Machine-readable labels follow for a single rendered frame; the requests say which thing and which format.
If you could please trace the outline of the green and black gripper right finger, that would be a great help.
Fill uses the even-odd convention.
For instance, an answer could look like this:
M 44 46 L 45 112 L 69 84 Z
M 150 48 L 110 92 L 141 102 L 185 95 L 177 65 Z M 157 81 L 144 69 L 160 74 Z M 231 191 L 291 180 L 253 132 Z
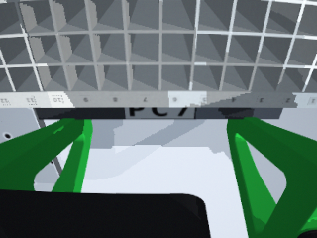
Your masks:
M 297 238 L 317 230 L 317 141 L 256 117 L 228 119 L 227 135 L 248 238 Z M 278 204 L 247 142 L 285 174 Z

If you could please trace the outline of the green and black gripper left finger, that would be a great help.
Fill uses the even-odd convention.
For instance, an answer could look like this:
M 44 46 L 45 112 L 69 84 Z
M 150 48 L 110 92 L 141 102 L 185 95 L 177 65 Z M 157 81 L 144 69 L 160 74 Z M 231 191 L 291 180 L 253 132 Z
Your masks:
M 0 143 L 0 189 L 35 191 L 36 174 L 75 140 L 52 192 L 81 192 L 92 132 L 91 120 L 63 118 Z

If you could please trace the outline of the white deep-well block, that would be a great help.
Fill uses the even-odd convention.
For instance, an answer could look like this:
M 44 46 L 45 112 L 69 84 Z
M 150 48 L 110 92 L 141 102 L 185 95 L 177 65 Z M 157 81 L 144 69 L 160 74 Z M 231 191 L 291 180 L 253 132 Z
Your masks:
M 317 0 L 0 0 L 0 108 L 79 107 L 317 108 Z

